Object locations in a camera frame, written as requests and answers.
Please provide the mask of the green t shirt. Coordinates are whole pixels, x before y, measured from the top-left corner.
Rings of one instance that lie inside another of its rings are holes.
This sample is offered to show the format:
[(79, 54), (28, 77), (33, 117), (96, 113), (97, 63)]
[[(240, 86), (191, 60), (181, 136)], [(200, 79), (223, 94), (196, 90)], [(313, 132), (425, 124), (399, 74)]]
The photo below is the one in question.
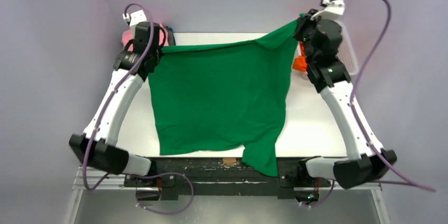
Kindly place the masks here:
[(148, 75), (160, 154), (243, 146), (243, 163), (276, 176), (295, 29), (291, 21), (253, 40), (164, 47)]

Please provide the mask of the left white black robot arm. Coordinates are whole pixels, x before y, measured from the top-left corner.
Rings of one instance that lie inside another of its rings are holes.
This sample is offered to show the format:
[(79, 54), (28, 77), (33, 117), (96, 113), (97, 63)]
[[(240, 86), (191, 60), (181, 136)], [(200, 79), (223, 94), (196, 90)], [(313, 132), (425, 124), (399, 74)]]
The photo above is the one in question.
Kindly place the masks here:
[(136, 71), (131, 71), (148, 45), (150, 27), (150, 22), (136, 25), (135, 37), (116, 57), (109, 87), (94, 118), (81, 135), (73, 134), (69, 139), (70, 148), (82, 164), (110, 174), (136, 174), (143, 186), (152, 186), (157, 181), (151, 160), (131, 154), (116, 144), (135, 95), (163, 56), (160, 42), (166, 40), (167, 33), (154, 23), (150, 50)]

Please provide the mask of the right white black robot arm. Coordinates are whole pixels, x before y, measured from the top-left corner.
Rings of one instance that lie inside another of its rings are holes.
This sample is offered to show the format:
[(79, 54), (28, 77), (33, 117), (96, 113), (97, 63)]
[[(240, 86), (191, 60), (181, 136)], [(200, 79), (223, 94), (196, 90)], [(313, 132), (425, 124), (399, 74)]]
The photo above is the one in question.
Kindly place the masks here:
[(317, 178), (336, 181), (350, 189), (382, 178), (394, 165), (394, 150), (384, 149), (371, 131), (363, 114), (356, 119), (352, 109), (358, 107), (351, 77), (337, 58), (343, 40), (342, 27), (333, 20), (312, 18), (315, 10), (301, 14), (293, 34), (307, 64), (307, 76), (316, 92), (329, 107), (346, 147), (346, 157), (309, 157), (300, 161), (297, 180), (310, 185)]

